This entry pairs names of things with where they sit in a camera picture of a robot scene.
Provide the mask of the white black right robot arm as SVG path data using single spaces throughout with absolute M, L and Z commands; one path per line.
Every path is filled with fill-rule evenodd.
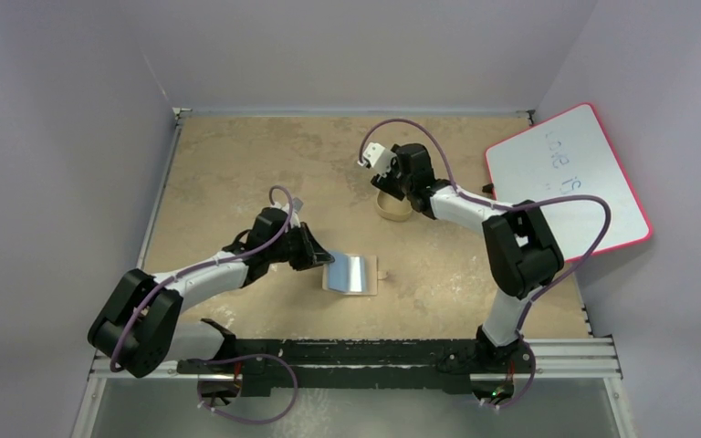
M 491 310 L 476 333 L 476 359 L 485 370 L 508 364 L 520 342 L 518 323 L 532 295 L 549 285 L 564 267 L 564 258 L 540 208 L 462 193 L 447 179 L 436 177 L 428 150 L 419 143 L 386 148 L 369 143 L 361 166 L 375 175 L 371 184 L 408 202 L 432 220 L 446 221 L 480 234 L 497 285 Z

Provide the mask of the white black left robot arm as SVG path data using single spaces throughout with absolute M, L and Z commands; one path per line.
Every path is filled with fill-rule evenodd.
M 274 264 L 304 271 L 334 260 L 288 208 L 266 207 L 251 228 L 202 262 L 158 274 L 127 271 L 91 324 L 87 341 L 109 358 L 112 371 L 136 378 L 170 360 L 200 360 L 211 372 L 223 373 L 235 364 L 234 334 L 210 318 L 182 323 L 182 313 L 252 285 Z

